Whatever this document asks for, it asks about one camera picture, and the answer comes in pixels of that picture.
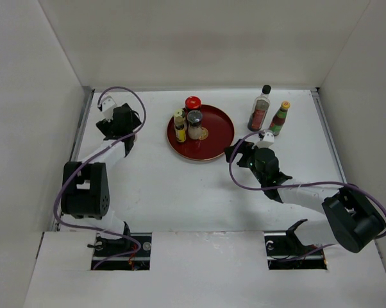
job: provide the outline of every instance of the black bottle cap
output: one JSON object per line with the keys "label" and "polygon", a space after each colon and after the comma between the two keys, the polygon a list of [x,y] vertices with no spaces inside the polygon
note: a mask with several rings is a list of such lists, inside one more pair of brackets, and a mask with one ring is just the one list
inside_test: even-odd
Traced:
{"label": "black bottle cap", "polygon": [[263,87],[263,90],[262,90],[263,94],[270,94],[270,91],[271,91],[271,87],[269,85],[265,85]]}

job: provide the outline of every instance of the red plate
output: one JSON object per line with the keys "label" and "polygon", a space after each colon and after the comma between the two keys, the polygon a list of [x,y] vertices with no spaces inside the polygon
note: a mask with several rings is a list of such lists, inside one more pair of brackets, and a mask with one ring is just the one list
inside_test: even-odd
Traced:
{"label": "red plate", "polygon": [[172,117],[167,125],[167,140],[171,147],[185,158],[215,159],[221,156],[224,149],[233,142],[234,126],[228,115],[216,107],[201,105],[200,111],[203,114],[201,124],[208,131],[207,136],[204,134],[201,140],[192,140],[186,132],[187,140],[184,143],[178,143]]}

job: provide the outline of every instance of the jar with red lid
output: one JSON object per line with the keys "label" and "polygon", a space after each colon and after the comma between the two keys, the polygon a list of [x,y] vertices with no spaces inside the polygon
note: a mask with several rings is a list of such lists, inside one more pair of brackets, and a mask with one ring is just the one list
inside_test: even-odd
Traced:
{"label": "jar with red lid", "polygon": [[201,101],[197,96],[189,96],[186,99],[186,113],[188,114],[190,111],[197,110],[200,111],[201,109]]}

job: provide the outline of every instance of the yellow label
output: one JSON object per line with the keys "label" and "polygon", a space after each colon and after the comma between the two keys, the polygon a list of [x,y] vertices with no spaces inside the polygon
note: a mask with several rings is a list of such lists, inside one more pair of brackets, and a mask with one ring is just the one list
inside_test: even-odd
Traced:
{"label": "yellow label", "polygon": [[186,141],[186,131],[185,130],[176,130],[176,140],[178,142]]}

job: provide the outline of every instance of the red lid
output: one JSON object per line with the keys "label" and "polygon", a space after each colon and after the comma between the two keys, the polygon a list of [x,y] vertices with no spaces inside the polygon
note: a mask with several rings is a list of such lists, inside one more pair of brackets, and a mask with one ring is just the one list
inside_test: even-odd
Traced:
{"label": "red lid", "polygon": [[190,96],[186,99],[186,108],[190,110],[199,109],[201,101],[197,96]]}

